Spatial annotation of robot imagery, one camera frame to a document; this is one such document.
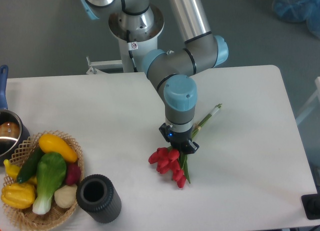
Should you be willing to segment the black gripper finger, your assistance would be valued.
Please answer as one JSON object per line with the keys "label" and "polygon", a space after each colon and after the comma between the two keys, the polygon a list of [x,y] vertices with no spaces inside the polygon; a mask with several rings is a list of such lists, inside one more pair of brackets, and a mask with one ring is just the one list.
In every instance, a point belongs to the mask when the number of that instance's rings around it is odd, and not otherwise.
{"label": "black gripper finger", "polygon": [[163,123],[159,127],[159,131],[162,134],[163,138],[165,139],[166,142],[171,142],[172,139],[172,131],[171,131],[171,126],[167,125],[166,123]]}
{"label": "black gripper finger", "polygon": [[184,141],[180,145],[180,151],[184,154],[194,154],[198,149],[199,145],[191,139]]}

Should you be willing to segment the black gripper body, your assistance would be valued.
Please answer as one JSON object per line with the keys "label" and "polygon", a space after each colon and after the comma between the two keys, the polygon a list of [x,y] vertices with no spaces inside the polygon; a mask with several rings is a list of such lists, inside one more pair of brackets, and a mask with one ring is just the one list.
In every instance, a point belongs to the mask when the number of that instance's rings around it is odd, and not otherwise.
{"label": "black gripper body", "polygon": [[192,139],[192,128],[183,132],[173,131],[173,129],[171,128],[171,132],[171,142],[168,143],[170,143],[174,149],[180,150],[182,142]]}

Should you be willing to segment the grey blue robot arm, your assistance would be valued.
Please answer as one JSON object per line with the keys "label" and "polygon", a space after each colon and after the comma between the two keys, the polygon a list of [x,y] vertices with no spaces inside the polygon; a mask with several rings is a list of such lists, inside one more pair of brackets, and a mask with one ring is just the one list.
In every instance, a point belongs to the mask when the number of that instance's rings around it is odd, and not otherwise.
{"label": "grey blue robot arm", "polygon": [[150,0],[80,0],[92,20],[105,19],[117,39],[125,73],[143,72],[165,105],[164,139],[184,154],[195,153],[192,130],[197,86],[192,76],[225,62],[228,45],[213,35],[201,0],[169,0],[184,49],[158,48],[164,28],[162,12]]}

